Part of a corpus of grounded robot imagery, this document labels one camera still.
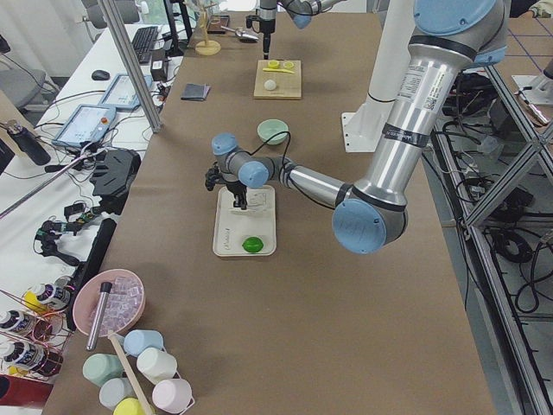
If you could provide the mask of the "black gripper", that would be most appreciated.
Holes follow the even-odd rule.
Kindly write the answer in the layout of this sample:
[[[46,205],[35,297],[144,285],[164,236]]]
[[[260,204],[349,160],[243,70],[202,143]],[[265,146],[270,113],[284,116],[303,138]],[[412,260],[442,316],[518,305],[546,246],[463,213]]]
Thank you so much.
[[[233,206],[245,211],[247,187],[240,180],[226,179],[226,188],[234,195]]]
[[[268,60],[268,38],[276,31],[275,19],[259,18],[259,29],[264,35],[263,38],[263,57],[264,60]]]

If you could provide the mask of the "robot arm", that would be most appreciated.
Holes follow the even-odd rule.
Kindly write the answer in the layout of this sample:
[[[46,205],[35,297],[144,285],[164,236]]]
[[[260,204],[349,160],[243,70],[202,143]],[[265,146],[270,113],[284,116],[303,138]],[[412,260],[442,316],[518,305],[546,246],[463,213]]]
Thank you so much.
[[[297,165],[286,156],[254,156],[230,133],[212,140],[215,156],[205,186],[224,185],[234,205],[246,192],[279,181],[333,209],[335,238],[347,250],[376,252],[398,239],[408,223],[404,191],[429,141],[458,73],[493,65],[505,56],[507,1],[416,1],[407,9],[408,32],[395,46],[409,56],[393,64],[401,78],[366,173],[348,184]]]
[[[261,0],[256,9],[255,17],[263,35],[264,59],[268,60],[270,57],[270,41],[272,34],[276,32],[278,5],[284,8],[297,28],[304,29],[310,24],[312,16],[319,15],[340,2],[341,0]]]

